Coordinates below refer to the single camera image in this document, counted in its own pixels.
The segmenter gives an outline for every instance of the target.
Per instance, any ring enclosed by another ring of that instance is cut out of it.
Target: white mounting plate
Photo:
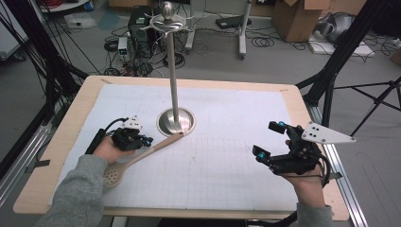
[[[305,127],[302,139],[318,144],[344,144],[357,141],[354,137],[330,130],[312,121]]]
[[[121,128],[123,129],[133,129],[133,130],[141,130],[144,127],[139,122],[138,117],[135,115],[130,119],[126,120],[123,124],[121,124]]]

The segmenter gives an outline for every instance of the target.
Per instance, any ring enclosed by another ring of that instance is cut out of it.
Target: wooden spoon
[[[126,162],[126,163],[113,163],[109,166],[106,167],[106,170],[104,171],[103,177],[106,179],[106,185],[107,187],[112,187],[116,186],[121,182],[121,179],[124,176],[125,171],[127,168],[138,162],[139,160],[147,157],[151,153],[169,146],[170,144],[173,144],[174,142],[178,141],[179,139],[183,138],[183,133],[176,133],[168,137],[167,139],[163,140],[159,144],[147,149],[145,152],[141,153],[134,159]]]

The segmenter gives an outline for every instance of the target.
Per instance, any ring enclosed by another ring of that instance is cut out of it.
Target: round metal base
[[[184,108],[178,109],[179,120],[174,121],[173,109],[162,112],[157,118],[157,129],[165,136],[183,132],[183,135],[191,133],[195,129],[195,115]]]

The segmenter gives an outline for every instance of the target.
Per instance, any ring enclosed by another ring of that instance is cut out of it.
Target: floor
[[[104,39],[112,31],[125,26],[128,22],[126,12],[111,10],[103,1],[98,1],[96,9],[89,12],[97,26],[89,29],[74,30],[70,36],[83,50],[97,69],[108,65],[107,52],[103,48]],[[178,79],[208,79],[226,81],[246,81],[259,83],[296,84],[318,73],[329,59],[328,55],[312,54],[307,45],[294,46],[277,39],[247,39],[247,55],[242,61],[238,56],[238,39],[234,33],[217,33],[202,28],[217,29],[214,14],[206,16],[198,23],[198,31],[193,50],[184,55],[185,65],[176,71]],[[248,36],[260,36],[255,32],[271,34],[269,18],[251,18]],[[72,63],[82,71],[96,73],[82,53],[65,34],[61,35]],[[401,68],[393,64],[389,52],[381,51],[385,38],[366,40],[375,56],[368,59],[351,58],[342,68],[336,86],[350,86],[387,82],[400,77]],[[121,67],[121,61],[114,61],[113,67]],[[168,75],[165,67],[153,71],[150,77]],[[363,88],[373,96],[379,96],[387,85]],[[0,143],[3,147],[0,158],[7,151],[33,119],[44,104],[44,92],[30,61],[6,61],[0,65]],[[399,100],[392,91],[386,101],[398,106]],[[350,134],[366,113],[372,108],[373,101],[367,96],[352,90],[335,90],[330,127],[333,130]],[[398,166],[401,162],[401,117],[394,109],[380,105],[374,114],[356,133],[357,142],[352,145],[337,145],[337,151],[344,165],[351,185],[357,196],[363,214],[370,226],[401,225],[401,178]],[[12,211],[13,202],[24,187],[29,174],[25,174],[14,188],[8,200],[1,206],[2,226],[27,226],[37,221],[39,216],[18,215]],[[105,217],[100,226],[109,226],[112,218]],[[157,219],[131,218],[129,226],[155,226]],[[336,222],[335,226],[352,226],[351,221]]]

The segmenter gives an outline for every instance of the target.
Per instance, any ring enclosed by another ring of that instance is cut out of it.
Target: gray sweatshirt
[[[103,215],[103,172],[107,162],[94,155],[79,157],[57,188],[50,210],[36,223],[42,226],[97,226]],[[291,226],[330,227],[331,207],[312,208],[297,203],[298,223]]]

